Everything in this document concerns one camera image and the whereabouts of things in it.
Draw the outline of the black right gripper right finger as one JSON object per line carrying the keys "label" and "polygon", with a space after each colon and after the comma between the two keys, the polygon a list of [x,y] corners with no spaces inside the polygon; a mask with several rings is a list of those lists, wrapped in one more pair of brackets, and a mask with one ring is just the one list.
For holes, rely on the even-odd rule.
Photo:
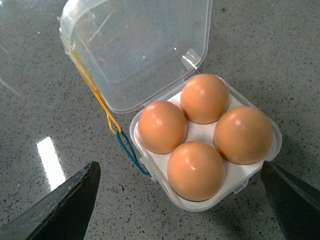
{"label": "black right gripper right finger", "polygon": [[260,178],[287,240],[320,238],[320,191],[284,168],[265,161]]}

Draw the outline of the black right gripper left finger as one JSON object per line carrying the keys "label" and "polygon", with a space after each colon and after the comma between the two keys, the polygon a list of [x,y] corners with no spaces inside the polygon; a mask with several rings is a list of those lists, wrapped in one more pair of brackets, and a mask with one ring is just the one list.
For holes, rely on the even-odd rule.
{"label": "black right gripper left finger", "polygon": [[101,168],[92,161],[0,229],[2,240],[82,240],[95,207]]}

